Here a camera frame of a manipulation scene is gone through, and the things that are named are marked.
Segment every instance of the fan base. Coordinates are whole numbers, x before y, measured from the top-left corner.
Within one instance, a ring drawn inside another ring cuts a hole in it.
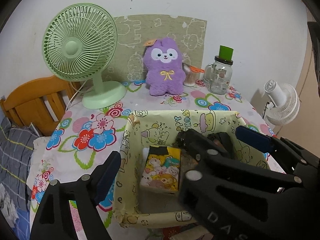
[[[82,98],[82,104],[88,109],[101,109],[111,106],[124,97],[127,89],[117,81],[106,81],[103,83],[103,92],[97,93],[91,90],[85,93]]]

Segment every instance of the green cap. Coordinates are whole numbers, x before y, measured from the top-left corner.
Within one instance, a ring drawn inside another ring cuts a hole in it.
[[[226,46],[220,46],[219,58],[227,60],[227,61],[231,61],[232,54],[233,54],[232,48],[229,48]]]

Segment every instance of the electric fan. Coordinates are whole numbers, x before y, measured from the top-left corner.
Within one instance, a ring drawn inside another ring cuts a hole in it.
[[[264,90],[270,97],[273,107],[266,113],[267,119],[273,125],[285,125],[291,122],[298,114],[300,101],[293,86],[274,80],[264,85]]]
[[[126,93],[119,82],[103,82],[101,72],[112,59],[117,44],[116,25],[103,8],[88,3],[71,5],[58,13],[43,38],[47,67],[67,81],[92,78],[94,89],[84,94],[89,109],[110,106]]]

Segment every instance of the storage bin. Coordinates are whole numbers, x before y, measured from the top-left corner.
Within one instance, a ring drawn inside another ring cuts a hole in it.
[[[235,130],[246,125],[238,112],[211,110],[134,111],[129,115],[120,148],[121,168],[116,176],[113,214],[122,227],[165,228],[196,222],[186,211],[142,214],[138,193],[142,150],[150,145],[172,145],[181,130],[190,128],[207,136],[227,132],[234,155],[243,162],[269,169],[263,154],[240,142]]]

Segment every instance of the gray plaid blanket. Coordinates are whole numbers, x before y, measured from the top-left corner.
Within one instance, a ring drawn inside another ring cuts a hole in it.
[[[16,207],[28,211],[31,190],[26,185],[33,141],[38,138],[28,127],[12,127],[4,118],[0,127],[0,183]]]

